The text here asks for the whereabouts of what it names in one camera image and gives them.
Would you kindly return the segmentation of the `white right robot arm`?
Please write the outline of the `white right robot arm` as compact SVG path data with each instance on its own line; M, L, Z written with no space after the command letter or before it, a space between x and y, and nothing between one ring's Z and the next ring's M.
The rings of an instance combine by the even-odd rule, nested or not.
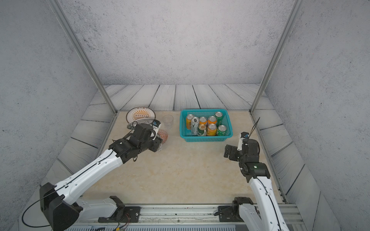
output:
M235 197L231 206L219 206L214 215L220 222L244 222L249 231L288 231L274 195L271 175L267 165L259 161L259 155L260 145L253 139L240 138L238 146L225 146L224 157L238 162L257 204L249 197Z

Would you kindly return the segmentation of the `orange Schweppes can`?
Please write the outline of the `orange Schweppes can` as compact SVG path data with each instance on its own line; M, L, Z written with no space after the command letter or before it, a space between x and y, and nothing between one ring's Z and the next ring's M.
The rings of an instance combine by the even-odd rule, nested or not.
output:
M209 124L207 127L207 136L216 136L217 134L217 125L216 124Z

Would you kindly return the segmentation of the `green soda can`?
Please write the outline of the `green soda can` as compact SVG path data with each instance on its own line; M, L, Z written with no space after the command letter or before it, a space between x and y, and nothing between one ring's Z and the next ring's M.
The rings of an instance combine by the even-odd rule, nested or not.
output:
M217 136L226 136L227 135L227 127L225 125L220 125L217 127Z

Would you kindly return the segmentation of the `silver white drink can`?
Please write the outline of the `silver white drink can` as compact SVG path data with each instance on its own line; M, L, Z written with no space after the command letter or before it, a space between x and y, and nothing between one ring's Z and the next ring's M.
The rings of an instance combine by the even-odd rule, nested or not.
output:
M194 116L192 119L191 119L191 134L193 136L197 136L198 135L198 127L199 127L199 118Z

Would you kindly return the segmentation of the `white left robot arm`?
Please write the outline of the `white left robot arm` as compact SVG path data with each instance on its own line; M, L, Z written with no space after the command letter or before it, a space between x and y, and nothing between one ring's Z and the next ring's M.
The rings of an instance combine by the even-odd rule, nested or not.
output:
M101 200L84 200L81 196L96 182L140 153L157 152L163 142L158 135L161 123L137 123L131 132L115 140L97 159L72 176L56 184L40 187L40 209L53 231L64 231L75 222L99 218L102 222L128 222L130 214L117 196Z

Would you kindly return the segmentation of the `green white gold-top can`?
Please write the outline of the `green white gold-top can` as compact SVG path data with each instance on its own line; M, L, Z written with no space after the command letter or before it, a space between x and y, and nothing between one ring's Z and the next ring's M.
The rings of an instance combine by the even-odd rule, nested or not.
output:
M197 129L198 136L206 136L207 135L207 125L199 124Z

